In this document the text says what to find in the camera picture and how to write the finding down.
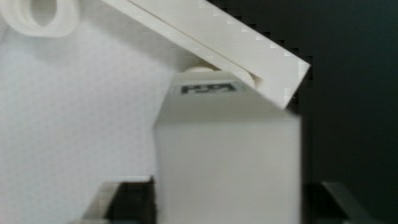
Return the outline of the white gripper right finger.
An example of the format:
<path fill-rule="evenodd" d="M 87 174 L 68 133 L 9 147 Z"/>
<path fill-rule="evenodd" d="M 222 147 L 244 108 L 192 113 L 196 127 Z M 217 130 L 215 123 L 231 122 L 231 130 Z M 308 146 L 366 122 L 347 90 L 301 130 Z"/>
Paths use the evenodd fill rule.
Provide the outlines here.
<path fill-rule="evenodd" d="M 306 185 L 302 224 L 381 224 L 340 182 Z"/>

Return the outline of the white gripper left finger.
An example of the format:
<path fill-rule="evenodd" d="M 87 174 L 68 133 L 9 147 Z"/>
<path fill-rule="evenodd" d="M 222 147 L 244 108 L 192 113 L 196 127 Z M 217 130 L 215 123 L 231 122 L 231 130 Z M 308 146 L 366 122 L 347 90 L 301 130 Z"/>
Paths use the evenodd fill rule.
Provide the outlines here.
<path fill-rule="evenodd" d="M 155 178 L 107 182 L 73 224 L 157 224 Z"/>

